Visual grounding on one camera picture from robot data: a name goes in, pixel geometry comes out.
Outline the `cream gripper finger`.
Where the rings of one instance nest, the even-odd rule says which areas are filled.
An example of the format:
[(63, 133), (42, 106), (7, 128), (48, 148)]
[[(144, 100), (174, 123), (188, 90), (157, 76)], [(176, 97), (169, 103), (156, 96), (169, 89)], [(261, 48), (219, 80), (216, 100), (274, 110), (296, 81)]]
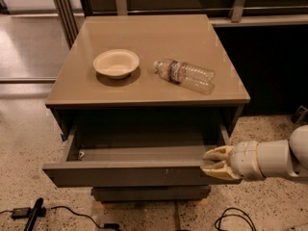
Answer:
[(232, 149), (233, 147), (229, 145), (223, 145), (220, 147), (216, 147), (214, 149), (207, 151), (203, 155), (203, 159), (209, 160), (209, 161), (228, 161), (229, 154), (232, 151)]
[(216, 163), (205, 162), (201, 166), (201, 170), (206, 175), (221, 180), (233, 181), (241, 179), (241, 176), (236, 174), (226, 161), (219, 161)]

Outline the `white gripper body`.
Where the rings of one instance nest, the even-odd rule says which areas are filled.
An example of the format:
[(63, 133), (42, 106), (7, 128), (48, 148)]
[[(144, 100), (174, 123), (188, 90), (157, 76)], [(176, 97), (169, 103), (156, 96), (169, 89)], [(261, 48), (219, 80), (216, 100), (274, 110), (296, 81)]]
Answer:
[(229, 154), (232, 171), (246, 181), (264, 180), (257, 161), (257, 141), (242, 141)]

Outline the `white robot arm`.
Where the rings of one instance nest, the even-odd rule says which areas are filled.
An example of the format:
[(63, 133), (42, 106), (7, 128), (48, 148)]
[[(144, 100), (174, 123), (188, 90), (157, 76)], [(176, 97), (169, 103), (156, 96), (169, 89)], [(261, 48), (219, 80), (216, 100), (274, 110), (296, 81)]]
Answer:
[(308, 126), (296, 128), (288, 140), (242, 141), (211, 149), (202, 159), (201, 170), (222, 180), (261, 181), (279, 177), (306, 182)]

